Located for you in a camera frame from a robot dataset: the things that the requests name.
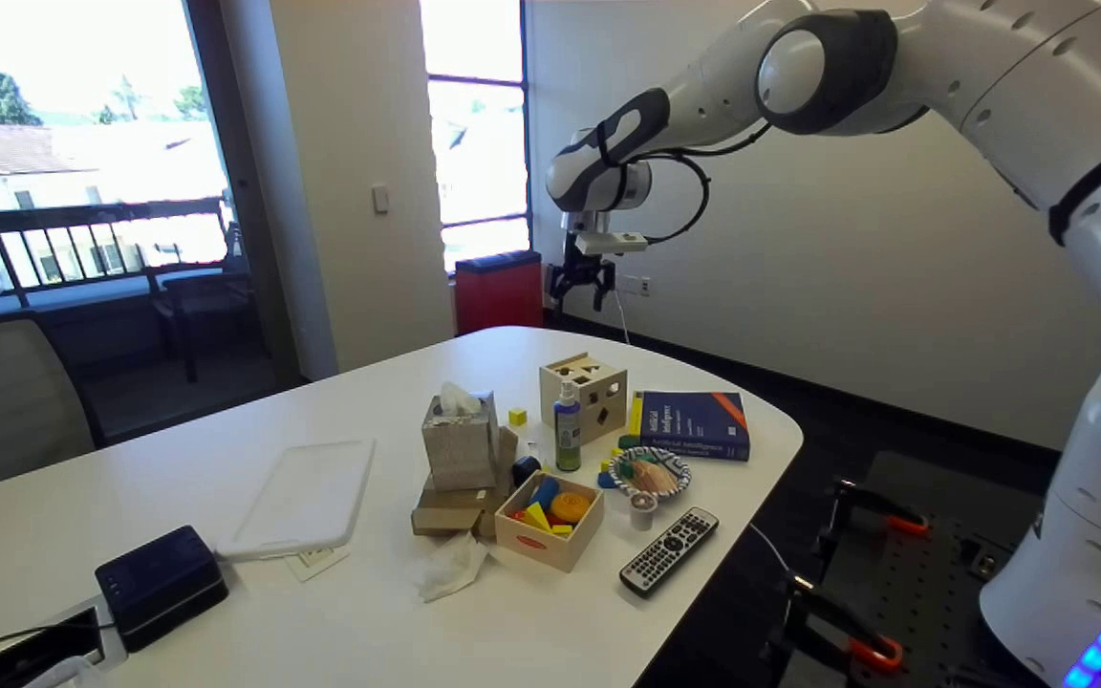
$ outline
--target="robotic arm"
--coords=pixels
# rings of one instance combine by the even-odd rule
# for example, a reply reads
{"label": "robotic arm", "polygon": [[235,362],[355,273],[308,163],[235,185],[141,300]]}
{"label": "robotic arm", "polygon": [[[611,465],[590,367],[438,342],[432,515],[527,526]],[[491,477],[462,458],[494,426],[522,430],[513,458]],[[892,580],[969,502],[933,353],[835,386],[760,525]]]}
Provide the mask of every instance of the robotic arm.
{"label": "robotic arm", "polygon": [[[607,256],[676,236],[607,228],[611,210],[652,194],[652,160],[687,160],[708,202],[694,156],[737,154],[755,125],[892,134],[923,112],[991,160],[1101,296],[1101,0],[933,0],[901,21],[760,0],[683,78],[629,98],[556,156],[547,193],[571,247],[551,296],[597,284],[601,307]],[[1101,686],[1101,380],[1040,525],[979,607],[1048,686]]]}

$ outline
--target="book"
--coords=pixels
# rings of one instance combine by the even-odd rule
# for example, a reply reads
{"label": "book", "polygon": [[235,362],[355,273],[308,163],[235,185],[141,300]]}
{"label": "book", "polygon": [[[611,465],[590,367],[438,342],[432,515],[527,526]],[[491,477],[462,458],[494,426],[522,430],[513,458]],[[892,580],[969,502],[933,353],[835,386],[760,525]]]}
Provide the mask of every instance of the book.
{"label": "book", "polygon": [[634,391],[629,437],[683,458],[751,458],[751,422],[729,391]]}

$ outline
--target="wall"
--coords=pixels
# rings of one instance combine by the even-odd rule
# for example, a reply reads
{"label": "wall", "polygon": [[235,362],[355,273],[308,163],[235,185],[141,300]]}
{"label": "wall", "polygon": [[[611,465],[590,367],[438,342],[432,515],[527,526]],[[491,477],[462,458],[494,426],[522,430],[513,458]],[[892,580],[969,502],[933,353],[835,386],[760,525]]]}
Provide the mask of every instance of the wall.
{"label": "wall", "polygon": [[[226,0],[308,374],[453,338],[417,0]],[[373,213],[373,189],[395,194]]]}
{"label": "wall", "polygon": [[[531,168],[629,97],[668,83],[747,7],[531,0]],[[892,137],[769,134],[708,168],[695,232],[621,260],[652,296],[593,315],[583,291],[571,315],[996,437],[1067,441],[1101,367],[1101,307],[950,123],[931,115]],[[695,198],[694,175],[662,163],[655,198],[611,225],[666,232]],[[547,256],[562,247],[556,225],[534,193]]]}

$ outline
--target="black box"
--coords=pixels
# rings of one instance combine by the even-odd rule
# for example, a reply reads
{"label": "black box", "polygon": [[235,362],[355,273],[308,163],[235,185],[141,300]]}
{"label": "black box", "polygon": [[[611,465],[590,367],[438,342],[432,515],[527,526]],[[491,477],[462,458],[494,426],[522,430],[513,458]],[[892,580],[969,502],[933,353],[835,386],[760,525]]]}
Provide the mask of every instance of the black box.
{"label": "black box", "polygon": [[95,571],[130,655],[230,597],[197,526],[175,526]]}

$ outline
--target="remote control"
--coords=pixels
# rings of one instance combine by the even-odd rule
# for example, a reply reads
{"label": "remote control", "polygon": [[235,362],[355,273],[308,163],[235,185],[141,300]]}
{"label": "remote control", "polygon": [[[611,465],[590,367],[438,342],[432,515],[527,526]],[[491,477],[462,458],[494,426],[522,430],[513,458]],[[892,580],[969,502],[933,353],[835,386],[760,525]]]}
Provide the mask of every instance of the remote control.
{"label": "remote control", "polygon": [[681,571],[703,539],[714,533],[714,515],[703,507],[687,507],[673,526],[662,533],[652,546],[641,546],[629,567],[624,567],[624,586],[638,597],[657,594],[673,571]]}

